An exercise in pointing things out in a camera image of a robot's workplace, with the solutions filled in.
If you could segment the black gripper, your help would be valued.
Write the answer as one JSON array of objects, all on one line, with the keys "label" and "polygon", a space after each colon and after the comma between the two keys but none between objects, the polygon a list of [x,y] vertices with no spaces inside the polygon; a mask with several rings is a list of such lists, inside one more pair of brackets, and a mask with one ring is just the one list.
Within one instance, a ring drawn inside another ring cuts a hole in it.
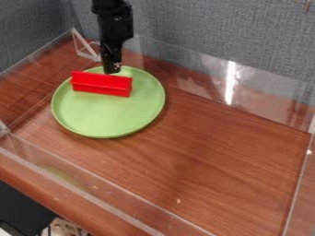
[{"label": "black gripper", "polygon": [[134,37],[134,8],[126,0],[92,0],[91,11],[99,23],[103,72],[116,74],[123,43]]}]

